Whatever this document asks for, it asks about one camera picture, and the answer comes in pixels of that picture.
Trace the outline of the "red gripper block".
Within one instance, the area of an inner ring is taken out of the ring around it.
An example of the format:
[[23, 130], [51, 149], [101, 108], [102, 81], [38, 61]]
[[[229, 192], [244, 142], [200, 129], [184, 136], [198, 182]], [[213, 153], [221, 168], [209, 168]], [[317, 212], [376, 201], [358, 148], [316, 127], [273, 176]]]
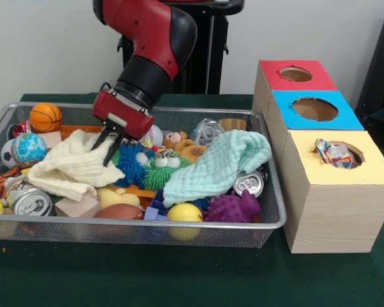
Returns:
[[[120, 134], [126, 133], [130, 138], [140, 140], [154, 124], [155, 117], [149, 113], [148, 108], [140, 106], [121, 95], [115, 90], [102, 90], [97, 95], [93, 105], [93, 115], [106, 125], [116, 127]], [[97, 149], [109, 136], [109, 127], [105, 126], [92, 146]], [[109, 147], [104, 158], [103, 166], [107, 166], [119, 149], [123, 136], [117, 136]]]

